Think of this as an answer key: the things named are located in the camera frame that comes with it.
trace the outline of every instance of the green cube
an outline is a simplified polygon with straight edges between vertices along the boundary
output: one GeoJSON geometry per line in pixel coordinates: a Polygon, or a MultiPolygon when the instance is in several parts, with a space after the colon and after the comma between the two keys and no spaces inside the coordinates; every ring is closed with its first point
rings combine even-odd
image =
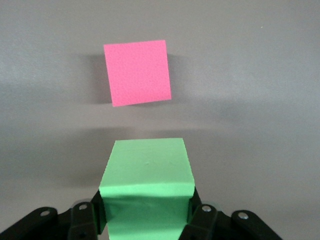
{"type": "Polygon", "coordinates": [[[110,240],[178,240],[195,191],[183,139],[116,141],[99,191],[110,240]]]}

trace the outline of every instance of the foam block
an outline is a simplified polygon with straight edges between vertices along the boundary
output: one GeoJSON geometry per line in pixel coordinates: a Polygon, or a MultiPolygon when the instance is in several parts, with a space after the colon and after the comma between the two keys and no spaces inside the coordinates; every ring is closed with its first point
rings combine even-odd
{"type": "Polygon", "coordinates": [[[104,45],[114,107],[171,99],[165,40],[104,45]]]}
{"type": "Polygon", "coordinates": [[[99,186],[110,240],[177,240],[194,190],[182,138],[116,141],[99,186]]]}

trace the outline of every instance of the pink foam square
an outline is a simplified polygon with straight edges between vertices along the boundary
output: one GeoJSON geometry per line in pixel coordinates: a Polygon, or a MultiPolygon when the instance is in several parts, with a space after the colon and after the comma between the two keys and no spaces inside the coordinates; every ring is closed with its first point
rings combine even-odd
{"type": "Polygon", "coordinates": [[[114,107],[171,99],[165,40],[104,45],[114,107]]]}

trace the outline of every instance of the gray surface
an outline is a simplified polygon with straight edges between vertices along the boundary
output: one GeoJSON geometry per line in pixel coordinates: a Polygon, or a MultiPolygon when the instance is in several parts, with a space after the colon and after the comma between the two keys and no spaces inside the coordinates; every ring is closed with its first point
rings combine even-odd
{"type": "Polygon", "coordinates": [[[202,199],[320,236],[320,1],[0,1],[0,231],[183,137],[202,199]],[[103,44],[165,39],[172,101],[113,108],[103,44]]]}

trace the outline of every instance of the metal bolt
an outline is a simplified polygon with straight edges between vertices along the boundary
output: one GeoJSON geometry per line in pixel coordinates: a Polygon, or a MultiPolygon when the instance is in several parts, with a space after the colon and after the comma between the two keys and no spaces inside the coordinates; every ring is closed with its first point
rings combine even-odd
{"type": "Polygon", "coordinates": [[[238,216],[239,216],[239,218],[244,219],[244,220],[249,218],[249,216],[245,212],[242,212],[242,211],[238,213],[238,216]]]}
{"type": "Polygon", "coordinates": [[[211,212],[211,207],[209,207],[208,205],[204,205],[202,206],[202,210],[206,213],[211,212]]]}
{"type": "Polygon", "coordinates": [[[84,210],[86,209],[88,206],[86,204],[82,204],[79,206],[79,210],[84,210]]]}
{"type": "Polygon", "coordinates": [[[49,210],[46,210],[46,211],[43,211],[42,213],[40,213],[40,216],[41,217],[44,217],[44,216],[47,216],[49,215],[50,211],[49,210]]]}

